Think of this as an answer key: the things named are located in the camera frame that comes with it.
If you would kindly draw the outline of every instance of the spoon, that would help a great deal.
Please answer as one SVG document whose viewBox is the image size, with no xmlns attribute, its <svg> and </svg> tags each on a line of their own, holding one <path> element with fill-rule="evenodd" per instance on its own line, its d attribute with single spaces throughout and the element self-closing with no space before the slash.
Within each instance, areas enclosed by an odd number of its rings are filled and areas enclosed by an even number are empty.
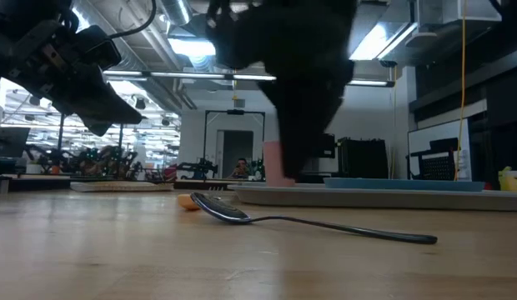
<svg viewBox="0 0 517 300">
<path fill-rule="evenodd" d="M 304 220 L 296 217 L 285 217 L 285 216 L 269 216 L 269 217 L 257 217 L 251 218 L 241 210 L 228 205 L 222 201 L 217 200 L 214 197 L 205 196 L 198 192 L 193 192 L 190 197 L 201 209 L 208 214 L 232 224 L 250 224 L 265 220 L 284 220 L 297 223 L 303 223 L 307 225 L 314 225 L 323 228 L 336 229 L 347 233 L 356 233 L 361 236 L 370 238 L 382 238 L 398 242 L 407 243 L 420 243 L 420 244 L 435 244 L 438 241 L 437 237 L 422 234 L 407 234 L 407 233 L 396 233 L 396 232 L 384 232 L 380 230 L 366 229 L 360 227 L 344 226 L 326 222 L 315 222 Z"/>
</svg>

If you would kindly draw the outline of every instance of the wooden table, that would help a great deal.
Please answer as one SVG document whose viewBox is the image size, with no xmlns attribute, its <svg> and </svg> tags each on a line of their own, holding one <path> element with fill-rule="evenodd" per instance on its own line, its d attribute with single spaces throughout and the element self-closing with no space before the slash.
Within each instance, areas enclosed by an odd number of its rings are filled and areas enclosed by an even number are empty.
<svg viewBox="0 0 517 300">
<path fill-rule="evenodd" d="M 227 225 L 182 211 L 175 195 L 0 196 L 0 299 L 517 299 L 517 212 L 238 205 L 439 237 L 425 246 Z"/>
</svg>

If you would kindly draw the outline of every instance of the doorway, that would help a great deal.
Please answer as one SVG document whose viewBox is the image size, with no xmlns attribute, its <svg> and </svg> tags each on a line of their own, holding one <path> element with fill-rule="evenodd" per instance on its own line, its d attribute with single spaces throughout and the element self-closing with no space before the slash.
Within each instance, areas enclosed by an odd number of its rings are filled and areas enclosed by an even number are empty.
<svg viewBox="0 0 517 300">
<path fill-rule="evenodd" d="M 223 145 L 222 162 L 218 160 L 219 165 L 222 166 L 220 170 L 222 178 L 231 176 L 240 158 L 245 158 L 248 163 L 253 159 L 252 131 L 220 130 L 218 145 Z"/>
</svg>

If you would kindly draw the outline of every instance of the blue tray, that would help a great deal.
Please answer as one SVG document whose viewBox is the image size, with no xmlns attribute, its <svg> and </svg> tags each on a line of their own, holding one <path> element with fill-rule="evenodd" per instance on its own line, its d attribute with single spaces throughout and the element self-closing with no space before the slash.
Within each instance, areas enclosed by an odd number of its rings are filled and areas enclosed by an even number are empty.
<svg viewBox="0 0 517 300">
<path fill-rule="evenodd" d="M 399 180 L 364 178 L 325 178 L 327 188 L 398 189 L 416 191 L 481 192 L 484 182 L 437 180 Z"/>
</svg>

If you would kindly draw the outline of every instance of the gray tray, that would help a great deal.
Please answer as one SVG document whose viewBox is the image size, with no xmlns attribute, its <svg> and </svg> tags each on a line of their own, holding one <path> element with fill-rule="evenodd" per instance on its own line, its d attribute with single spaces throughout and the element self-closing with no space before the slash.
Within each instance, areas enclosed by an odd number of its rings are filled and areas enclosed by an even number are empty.
<svg viewBox="0 0 517 300">
<path fill-rule="evenodd" d="M 323 184 L 266 187 L 264 183 L 231 185 L 243 203 L 337 208 L 418 208 L 517 212 L 517 192 L 443 192 L 332 189 Z"/>
</svg>

